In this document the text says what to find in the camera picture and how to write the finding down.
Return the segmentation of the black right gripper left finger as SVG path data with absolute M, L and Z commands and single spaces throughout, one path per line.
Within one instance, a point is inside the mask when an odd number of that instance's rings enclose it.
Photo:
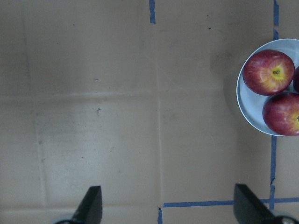
M 100 224 L 102 220 L 101 186 L 91 186 L 73 214 L 71 224 Z

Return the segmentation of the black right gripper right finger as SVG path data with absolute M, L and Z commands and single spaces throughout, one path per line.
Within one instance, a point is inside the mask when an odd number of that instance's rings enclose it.
M 276 224 L 275 216 L 246 184 L 235 184 L 233 212 L 239 224 Z

